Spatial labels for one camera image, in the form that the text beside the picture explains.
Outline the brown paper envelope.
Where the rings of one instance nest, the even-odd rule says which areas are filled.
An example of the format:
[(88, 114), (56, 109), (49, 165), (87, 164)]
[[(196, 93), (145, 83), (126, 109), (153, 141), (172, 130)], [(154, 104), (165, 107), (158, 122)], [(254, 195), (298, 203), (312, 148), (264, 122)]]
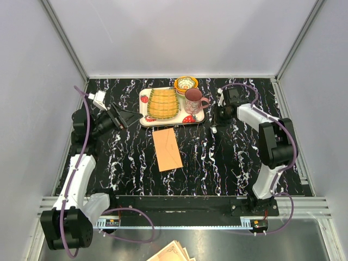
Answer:
[(183, 164), (174, 129), (157, 130), (152, 135), (159, 171), (182, 168)]

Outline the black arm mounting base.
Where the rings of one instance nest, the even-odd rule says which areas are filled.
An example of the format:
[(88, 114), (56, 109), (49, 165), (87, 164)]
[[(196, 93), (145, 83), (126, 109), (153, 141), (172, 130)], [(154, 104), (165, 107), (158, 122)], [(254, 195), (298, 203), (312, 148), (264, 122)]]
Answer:
[(231, 216), (278, 217), (274, 198), (251, 200), (247, 196), (126, 196), (111, 198), (113, 207), (133, 207), (151, 212), (217, 212)]

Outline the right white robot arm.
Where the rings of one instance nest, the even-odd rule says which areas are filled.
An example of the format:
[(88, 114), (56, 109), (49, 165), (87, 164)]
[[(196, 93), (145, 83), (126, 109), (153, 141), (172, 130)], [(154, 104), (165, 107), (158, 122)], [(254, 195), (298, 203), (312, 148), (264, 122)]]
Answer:
[(273, 117), (256, 107), (258, 91), (250, 102), (240, 97), (235, 86), (228, 84), (218, 89), (219, 101), (214, 105), (210, 128), (216, 133), (218, 127), (226, 126), (235, 119), (258, 132), (262, 165), (245, 206), (250, 214), (257, 216), (272, 207), (281, 175), (295, 165), (298, 156), (296, 136), (291, 119)]

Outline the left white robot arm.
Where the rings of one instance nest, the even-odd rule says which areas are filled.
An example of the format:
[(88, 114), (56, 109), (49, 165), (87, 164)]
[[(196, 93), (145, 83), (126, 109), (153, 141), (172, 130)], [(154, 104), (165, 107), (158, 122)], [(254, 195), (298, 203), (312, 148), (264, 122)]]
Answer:
[(91, 195), (85, 202), (88, 182), (98, 161), (99, 138), (110, 131), (121, 131), (139, 122), (143, 114), (112, 103), (98, 117), (89, 108), (72, 114), (72, 155), (61, 193), (52, 209), (45, 210), (40, 223), (50, 250), (87, 248), (92, 242), (94, 224), (103, 214), (112, 215), (117, 201), (106, 190)]

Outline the yellow woven bamboo basket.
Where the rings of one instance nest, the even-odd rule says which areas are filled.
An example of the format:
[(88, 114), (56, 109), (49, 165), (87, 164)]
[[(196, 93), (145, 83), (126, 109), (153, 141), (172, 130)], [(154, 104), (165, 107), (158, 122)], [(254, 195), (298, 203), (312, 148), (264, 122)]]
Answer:
[(179, 100), (175, 89), (152, 89), (147, 115), (156, 120), (169, 120), (179, 113)]

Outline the yellow patterned bowl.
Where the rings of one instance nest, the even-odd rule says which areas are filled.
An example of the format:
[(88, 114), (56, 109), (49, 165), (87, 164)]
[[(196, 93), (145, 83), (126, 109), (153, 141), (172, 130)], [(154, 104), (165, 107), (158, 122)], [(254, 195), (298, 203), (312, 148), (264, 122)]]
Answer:
[(189, 89), (197, 88), (198, 80), (191, 76), (182, 76), (175, 80), (174, 87), (181, 92), (186, 92)]

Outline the stack of spare letters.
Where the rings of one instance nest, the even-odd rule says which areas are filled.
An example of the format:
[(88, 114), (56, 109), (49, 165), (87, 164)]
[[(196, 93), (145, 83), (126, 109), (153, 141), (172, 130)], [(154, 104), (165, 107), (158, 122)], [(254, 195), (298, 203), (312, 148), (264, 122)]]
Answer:
[(180, 242), (173, 240), (158, 253), (153, 255), (147, 261), (196, 261), (195, 257), (191, 257), (186, 247), (182, 247)]

